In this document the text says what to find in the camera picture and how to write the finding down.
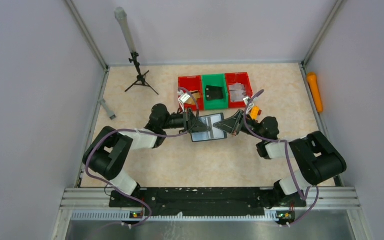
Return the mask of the black leather card holder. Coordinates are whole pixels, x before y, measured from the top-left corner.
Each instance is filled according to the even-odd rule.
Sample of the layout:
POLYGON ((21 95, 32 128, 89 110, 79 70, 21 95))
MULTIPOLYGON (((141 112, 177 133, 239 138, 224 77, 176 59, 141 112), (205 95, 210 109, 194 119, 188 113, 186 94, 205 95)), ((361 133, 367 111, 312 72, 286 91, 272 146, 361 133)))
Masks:
POLYGON ((198 120, 207 127, 207 131, 191 133, 191 141, 193 143, 198 143, 227 139, 228 135, 225 131, 214 127, 214 124, 219 123, 224 119, 223 113, 200 116, 198 120))

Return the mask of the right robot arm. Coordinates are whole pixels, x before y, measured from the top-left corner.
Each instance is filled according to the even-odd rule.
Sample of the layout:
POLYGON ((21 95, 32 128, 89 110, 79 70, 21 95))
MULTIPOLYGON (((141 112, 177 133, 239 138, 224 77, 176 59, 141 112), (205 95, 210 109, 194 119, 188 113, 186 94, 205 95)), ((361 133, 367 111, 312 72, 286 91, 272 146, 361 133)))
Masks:
POLYGON ((260 139, 256 149, 263 159, 285 158, 288 164, 292 158, 295 159, 299 169, 294 171, 290 168, 288 177, 274 183, 268 195, 271 205, 280 204, 293 195, 305 200, 308 188, 334 178, 347 169, 345 159, 320 131, 292 141, 280 140, 279 124, 275 117, 268 116, 258 122, 250 115, 245 115, 243 110, 214 123, 213 127, 232 136, 242 132, 260 139))

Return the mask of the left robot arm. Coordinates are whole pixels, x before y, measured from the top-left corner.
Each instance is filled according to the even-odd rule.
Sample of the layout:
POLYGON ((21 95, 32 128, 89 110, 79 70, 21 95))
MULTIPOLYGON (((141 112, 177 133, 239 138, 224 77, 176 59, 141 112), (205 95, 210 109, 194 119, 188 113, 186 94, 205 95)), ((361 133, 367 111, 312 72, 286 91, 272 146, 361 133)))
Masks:
POLYGON ((125 195, 133 196, 140 185, 124 170, 129 152, 159 148, 168 137, 167 129, 179 129, 182 135, 208 132, 210 127, 190 108, 169 113, 167 107, 159 103, 153 106, 143 129, 116 131, 110 126, 104 127, 84 154, 83 163, 125 195))

